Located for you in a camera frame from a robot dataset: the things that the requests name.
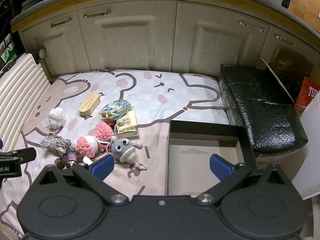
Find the crocheted toy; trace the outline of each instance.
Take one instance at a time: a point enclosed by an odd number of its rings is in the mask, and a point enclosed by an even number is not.
[[[66,117],[60,107],[53,108],[49,111],[49,117],[44,119],[44,123],[52,129],[59,129],[63,127],[66,122]]]
[[[76,151],[78,156],[94,158],[96,153],[104,152],[106,146],[110,143],[110,138],[113,136],[113,131],[105,122],[100,122],[96,126],[94,135],[80,137],[78,140],[71,142],[70,149]]]
[[[54,133],[49,133],[46,138],[43,138],[40,142],[42,149],[50,149],[53,152],[63,155],[69,148],[71,141],[64,139],[62,136],[58,136]]]
[[[76,152],[67,150],[67,153],[63,154],[60,157],[60,161],[57,162],[57,168],[59,170],[71,169],[73,165],[81,162],[87,163],[88,165],[93,163],[87,156],[82,159]]]
[[[120,162],[128,162],[137,166],[141,171],[145,171],[147,167],[136,162],[136,148],[141,149],[142,143],[133,142],[129,139],[122,138],[117,139],[115,136],[111,137],[111,151],[114,157],[120,160]]]

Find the pink crocheted toy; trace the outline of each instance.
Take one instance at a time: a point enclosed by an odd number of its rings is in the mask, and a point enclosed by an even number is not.
[[[84,156],[94,158],[96,153],[104,152],[113,136],[113,131],[105,122],[100,122],[96,126],[94,135],[80,137],[78,140],[71,141],[70,149],[77,152],[81,158]]]

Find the bedsheet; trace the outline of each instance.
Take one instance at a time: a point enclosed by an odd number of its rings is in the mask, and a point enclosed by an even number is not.
[[[101,103],[89,117],[81,117],[78,107],[91,92],[100,94]],[[167,136],[170,120],[229,124],[223,109],[219,86],[214,78],[197,74],[177,74],[141,70],[100,70],[59,77],[41,97],[23,126],[15,149],[34,147],[35,161],[21,166],[22,177],[5,179],[0,191],[0,226],[9,239],[21,239],[23,231],[16,208],[42,168],[58,160],[57,155],[40,148],[49,132],[68,139],[93,135],[100,120],[97,113],[109,102],[127,99],[135,111],[139,141],[138,161],[148,169],[139,171],[128,163],[115,161],[114,171],[105,183],[132,198],[133,195],[166,194]],[[46,128],[43,120],[49,110],[61,107],[67,118],[63,128]]]

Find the white yarn ball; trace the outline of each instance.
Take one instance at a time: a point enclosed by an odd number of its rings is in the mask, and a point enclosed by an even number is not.
[[[50,110],[48,123],[51,128],[59,129],[60,127],[63,127],[65,121],[66,117],[63,114],[62,108],[57,107]]]

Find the metal handle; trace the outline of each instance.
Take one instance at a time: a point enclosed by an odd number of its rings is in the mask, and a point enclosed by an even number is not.
[[[244,22],[239,22],[240,25],[242,25],[243,27],[249,28],[249,29],[253,29],[255,31],[261,32],[263,33],[263,29],[262,28],[257,28],[257,27],[252,27],[250,25],[245,24]]]
[[[283,42],[285,42],[286,44],[289,44],[290,46],[293,44],[291,41],[288,41],[282,37],[280,37],[279,35],[275,34],[275,37]]]
[[[50,28],[53,28],[53,27],[55,27],[55,26],[59,26],[59,25],[61,25],[61,24],[65,24],[65,23],[68,23],[68,22],[71,22],[71,18],[69,18],[68,20],[65,20],[65,21],[62,21],[62,22],[59,22],[59,23],[55,23],[55,24],[51,24],[50,25]]]
[[[102,13],[95,13],[95,14],[89,14],[89,15],[84,15],[84,19],[92,18],[92,17],[98,17],[98,16],[103,16],[103,15],[108,15],[111,13],[111,10],[108,10],[107,12],[102,12]]]

